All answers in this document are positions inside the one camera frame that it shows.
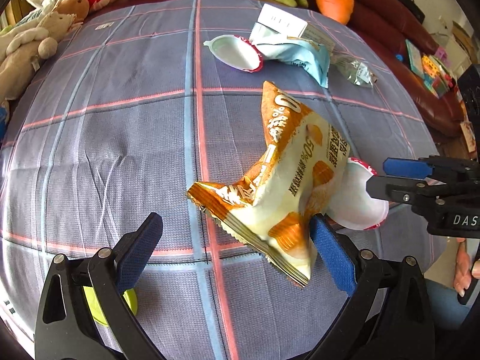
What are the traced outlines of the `person's right hand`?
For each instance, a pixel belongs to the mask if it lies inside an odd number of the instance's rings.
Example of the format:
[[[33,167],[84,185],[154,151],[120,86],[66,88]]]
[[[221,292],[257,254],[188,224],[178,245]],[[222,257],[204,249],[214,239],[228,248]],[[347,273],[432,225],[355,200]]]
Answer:
[[[456,267],[453,279],[453,288],[461,296],[465,296],[465,291],[470,287],[472,279],[479,279],[479,261],[471,262],[471,258],[466,251],[466,239],[457,238],[458,249],[456,252]]]

